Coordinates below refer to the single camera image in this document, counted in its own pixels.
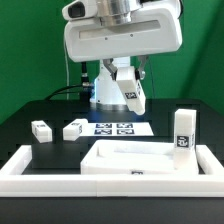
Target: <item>white robot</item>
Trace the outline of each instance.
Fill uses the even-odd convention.
[[[182,44],[181,0],[76,0],[63,8],[65,41],[75,62],[100,61],[92,105],[145,112],[140,80],[149,54]],[[130,66],[138,56],[139,68]]]

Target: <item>white frame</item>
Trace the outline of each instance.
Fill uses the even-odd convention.
[[[0,171],[0,197],[224,197],[223,175],[21,175],[21,146]]]

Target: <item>table surface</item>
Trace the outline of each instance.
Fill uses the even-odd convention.
[[[78,150],[76,164],[66,167],[56,159],[43,166],[43,155],[50,161],[51,154],[36,155],[24,174],[79,173],[79,161],[98,139],[173,142],[174,113],[177,109],[197,110],[196,144],[205,144],[223,163],[224,117],[199,100],[147,100],[146,113],[101,111],[80,101],[32,101],[0,125],[0,166],[3,166],[21,145],[34,149],[74,146]],[[64,142],[62,129],[76,118],[89,123],[149,122],[154,136],[81,137],[77,142]],[[31,132],[31,121],[44,120],[53,129],[53,143],[40,144]],[[222,198],[0,198],[2,223],[223,223]]]

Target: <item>white plastic housing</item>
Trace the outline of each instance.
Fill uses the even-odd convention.
[[[115,58],[113,61],[116,67],[130,66],[130,57]],[[95,93],[90,99],[91,103],[100,104],[103,108],[116,108],[125,106],[126,102],[117,85],[113,81],[110,72],[104,66],[103,61],[100,61],[100,74],[95,79]]]
[[[171,52],[182,43],[179,0],[142,4],[131,13],[131,22],[104,27],[100,18],[68,22],[65,41],[75,62]]]
[[[71,18],[68,11],[69,8],[73,5],[77,4],[83,4],[85,7],[85,15],[84,17],[79,18]],[[96,6],[96,0],[76,0],[70,3],[69,5],[66,5],[63,10],[62,14],[65,20],[75,20],[75,19],[83,19],[83,18],[90,18],[97,15],[97,6]]]

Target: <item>green backdrop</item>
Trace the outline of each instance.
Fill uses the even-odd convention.
[[[26,102],[66,85],[61,9],[70,2],[1,1],[0,123]],[[224,114],[224,1],[185,0],[184,6],[181,49],[151,56],[156,98],[198,98]],[[69,69],[70,84],[79,83],[80,64],[69,60]],[[98,62],[88,69],[93,79]],[[150,76],[143,88],[150,98]]]

